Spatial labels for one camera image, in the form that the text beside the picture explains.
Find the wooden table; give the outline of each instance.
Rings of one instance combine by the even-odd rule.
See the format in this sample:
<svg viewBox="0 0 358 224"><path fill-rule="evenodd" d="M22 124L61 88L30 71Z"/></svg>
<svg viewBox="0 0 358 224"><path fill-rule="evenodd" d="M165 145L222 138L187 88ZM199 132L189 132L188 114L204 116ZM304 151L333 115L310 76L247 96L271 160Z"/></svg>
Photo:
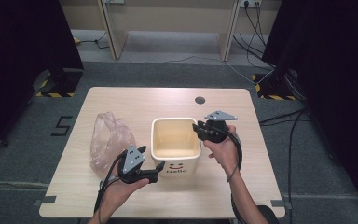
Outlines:
<svg viewBox="0 0 358 224"><path fill-rule="evenodd" d="M204 97L202 105L196 97ZM204 116L220 109L237 116L229 121L237 127L242 142L241 173L256 204L271 207L277 217L282 199L266 145L258 125L252 99L241 89L102 88L89 90L74 129L62 153L46 196L54 203L42 203L42 217L92 217L100 178L90 168L90 142L99 113L111 111L131 128L137 147L147 146L142 169L154 169L150 155L152 121L157 118ZM202 146L195 174L184 178L160 177L133 193L113 217L138 218L235 218L225 172L210 150Z"/></svg>

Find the wire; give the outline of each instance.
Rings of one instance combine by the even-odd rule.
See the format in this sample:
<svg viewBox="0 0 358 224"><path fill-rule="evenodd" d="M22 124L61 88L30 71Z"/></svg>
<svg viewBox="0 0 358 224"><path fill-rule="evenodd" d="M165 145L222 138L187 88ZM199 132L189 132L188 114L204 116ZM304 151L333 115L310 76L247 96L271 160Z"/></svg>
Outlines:
<svg viewBox="0 0 358 224"><path fill-rule="evenodd" d="M260 31L261 36L261 42L263 42L264 46L266 46L266 41L264 40L263 33L261 32L261 23L260 23L260 15L261 15L261 7L258 2L255 3L255 11L257 13L257 24L258 24L258 30Z"/></svg>
<svg viewBox="0 0 358 224"><path fill-rule="evenodd" d="M127 150L123 150L123 151L115 158L115 160L113 161L112 166L111 166L110 169L109 169L109 172L108 172L107 175L106 175L106 179L104 180L102 187L107 188L110 184L112 184L112 183L108 184L108 182L109 182L110 175L112 174L113 168L115 168L116 163L117 163L121 158L123 158L123 156L126 155L126 154L127 154Z"/></svg>
<svg viewBox="0 0 358 224"><path fill-rule="evenodd" d="M246 43L246 42L243 40L243 38L242 38L242 40L243 40L243 42L246 44L247 48L244 47L244 46L237 40L237 38L235 37L235 35L232 36L232 37L233 37L234 40L241 46L241 48L247 52L247 53L246 53L246 58L247 58L247 60L248 60L248 62L249 62L250 65L252 65L253 67L256 67L256 68L260 68L260 69L264 69L264 70L268 70L268 71L273 71L273 70L268 69L268 68L266 68L266 67L256 66L256 65L254 65L253 63L251 63L250 60L249 60L249 55L248 55L248 53L251 53L252 55L254 55L254 56L255 56L257 59L259 59L261 62L263 62L263 63L266 63L266 62L264 62L264 61L261 59L261 57L258 56L256 53L254 53L254 52L252 52L251 50L249 50L249 48L252 48L252 49L253 49L253 47L251 47L248 43ZM272 65L272 64L270 64L270 63L266 63L266 64L269 65L270 67L274 68L274 65Z"/></svg>
<svg viewBox="0 0 358 224"><path fill-rule="evenodd" d="M243 41L243 43L245 43L246 46L249 46L251 49L254 49L255 51L259 52L259 53L263 53L263 51L261 51L260 49L255 49L254 47L250 46L242 37L242 34L240 34L240 38Z"/></svg>
<svg viewBox="0 0 358 224"><path fill-rule="evenodd" d="M251 65L254 66L254 67L258 67L258 66L252 64L251 61L249 60L249 51L250 51L250 50L249 50L249 47L251 46L252 41L253 41L253 39L255 38L255 34L256 34L256 33L257 33L257 30L255 30L254 34L252 35L251 41L249 42L249 45L248 45L248 49L246 50L246 59L248 60L248 63L251 64Z"/></svg>
<svg viewBox="0 0 358 224"><path fill-rule="evenodd" d="M291 121L296 121L296 120L295 119L287 119L287 120L282 120L282 121L278 121L278 122L271 123L271 124L260 124L260 126L262 126L262 127L273 126L273 125L277 125L280 123L291 122ZM310 120L310 119L299 119L298 121L312 122L312 120Z"/></svg>
<svg viewBox="0 0 358 224"><path fill-rule="evenodd" d="M199 58L199 59L206 59L206 60L215 60L215 61L219 61L220 63L222 64L225 64L227 65L228 67L230 67L235 73L237 73L238 75L242 76L243 78L245 78L246 80L248 80L249 82L251 82L252 84L259 84L260 82L262 82L267 76L269 76L273 70L269 70L269 72L261 79L259 80L258 82L253 82L251 79L249 79L248 77L246 77L244 74L240 73L239 71L237 71L233 66L231 66L230 64L228 63L225 63L225 62L222 62L220 59L215 59L215 58L206 58L206 57L200 57L200 56L190 56L190 57L187 57L187 58L184 58L184 59L179 59L179 60L168 60L168 61L164 61L164 62L159 62L159 63L178 63L178 62L183 62L183 61L186 61L186 60L189 60L189 59L192 59L192 58ZM151 63L151 62L135 62L133 61L132 59L130 59L130 62L132 63Z"/></svg>
<svg viewBox="0 0 358 224"><path fill-rule="evenodd" d="M249 22L252 24L252 27L254 28L255 34L256 34L256 35L258 36L258 38L261 40L261 42L263 43L263 45L266 46L266 43L264 42L264 38L262 38L262 37L260 36L260 34L257 32L257 26L255 27L255 25L254 25L254 23L253 23L251 17L250 17L249 14L248 14L247 7L245 7L244 9L245 9L246 16L247 16L248 19L249 19Z"/></svg>
<svg viewBox="0 0 358 224"><path fill-rule="evenodd" d="M306 109L303 109L297 116L295 123L292 126L292 130L290 131L289 138L289 162L288 162L288 171L287 171L287 194L289 204L292 204L292 144L293 144L293 131L295 130L296 124L300 119L301 115L304 113ZM293 221L293 212L292 208L289 209L289 223L291 224Z"/></svg>
<svg viewBox="0 0 358 224"><path fill-rule="evenodd" d="M287 76L287 75L284 76L284 78L286 79L286 83L289 85L289 87L290 87L289 89L292 92L292 94L294 96L296 96L296 98L299 99L300 101L307 101L307 97L305 97L303 94L301 94L297 90L298 84L296 84L296 81L292 77L290 77L290 78L289 77L290 76Z"/></svg>
<svg viewBox="0 0 358 224"><path fill-rule="evenodd" d="M239 139L234 136L233 133L231 132L228 132L228 131L223 131L223 130L220 130L218 128L215 128L214 126L211 126L207 123L205 123L205 126L207 126L207 128L210 128L216 132L219 132L219 133L222 133L226 136L228 136L231 141L234 143L236 149L237 149L237 154L238 154L238 162L237 162L237 166L235 167L234 171L232 172L232 174L228 177L227 179L227 182L230 181L231 177L234 176L235 172L237 171L237 168L240 170L241 169L241 166L242 166L242 147L241 147L241 142L239 141ZM237 206L235 205L234 203L234 198L232 197L232 194L231 194L231 206L232 206L232 210L234 212L234 215L235 217L237 218L237 220L240 222L240 223L245 223L243 218L241 217L241 214L240 212L238 211L237 209Z"/></svg>
<svg viewBox="0 0 358 224"><path fill-rule="evenodd" d="M107 49L107 48L109 48L109 46L100 47L100 45L99 45L100 40L102 40L105 35L106 35L106 32L104 32L103 35L99 39L83 40L83 41L79 41L78 43L95 43L99 49Z"/></svg>
<svg viewBox="0 0 358 224"><path fill-rule="evenodd" d="M265 123L265 122L268 122L268 121L272 121L272 120L275 120L275 119L281 119L281 118L284 118L284 117L289 117L289 116L294 115L294 114L296 114L296 113L299 113L299 112L301 112L301 111L303 111L303 110L304 110L304 108L299 109L299 110L294 111L294 112L291 112L291 113L289 113L289 114L278 115L278 116L272 117L272 118L270 118L270 119L265 119L265 120L259 121L258 123L259 123L259 124L262 124L262 123Z"/></svg>
<svg viewBox="0 0 358 224"><path fill-rule="evenodd" d="M108 185L106 185L106 189L113 183L117 182L118 180L120 180L120 178L116 178L114 179L112 182L110 182ZM100 200L100 204L98 205L99 209L98 209L98 221L100 222L100 224L103 224L101 222L101 204L103 203L103 196L101 197L101 200Z"/></svg>

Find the electrical outlet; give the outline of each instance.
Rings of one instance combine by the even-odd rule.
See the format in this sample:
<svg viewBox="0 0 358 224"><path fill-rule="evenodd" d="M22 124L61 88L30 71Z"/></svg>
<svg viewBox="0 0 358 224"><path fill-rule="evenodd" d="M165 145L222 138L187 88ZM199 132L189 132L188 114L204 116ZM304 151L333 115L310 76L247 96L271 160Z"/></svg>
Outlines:
<svg viewBox="0 0 358 224"><path fill-rule="evenodd" d="M260 7L261 6L261 0L242 0L241 7L245 7L245 2L248 1L249 7Z"/></svg>

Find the black hole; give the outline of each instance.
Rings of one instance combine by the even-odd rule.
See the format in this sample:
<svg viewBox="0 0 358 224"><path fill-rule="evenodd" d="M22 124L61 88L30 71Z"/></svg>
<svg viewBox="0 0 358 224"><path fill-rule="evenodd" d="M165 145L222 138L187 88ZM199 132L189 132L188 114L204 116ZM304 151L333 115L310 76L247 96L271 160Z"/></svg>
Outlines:
<svg viewBox="0 0 358 224"><path fill-rule="evenodd" d="M195 99L196 103L199 105L203 105L205 103L205 98L203 98L202 96L198 96Z"/></svg>

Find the gray carpet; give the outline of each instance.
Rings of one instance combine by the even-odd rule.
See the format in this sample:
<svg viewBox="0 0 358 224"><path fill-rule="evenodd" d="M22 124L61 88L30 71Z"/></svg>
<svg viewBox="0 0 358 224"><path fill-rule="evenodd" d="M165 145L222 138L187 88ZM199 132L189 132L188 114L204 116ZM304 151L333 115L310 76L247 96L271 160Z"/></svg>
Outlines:
<svg viewBox="0 0 358 224"><path fill-rule="evenodd" d="M84 63L85 71L72 98L34 97L0 147L0 223L77 223L77 219L42 218L34 201L41 199L54 175L66 136L55 126L75 124L88 90L110 87L243 88L250 91L259 120L303 107L299 101L259 99L255 87L228 66L190 64ZM236 66L248 78L265 70ZM46 74L35 82L40 86ZM329 159L319 132L307 114L294 131L292 198L294 223L358 223L358 194L345 170ZM293 122L263 126L271 163L283 199L287 201L289 134ZM288 223L288 216L281 223Z"/></svg>

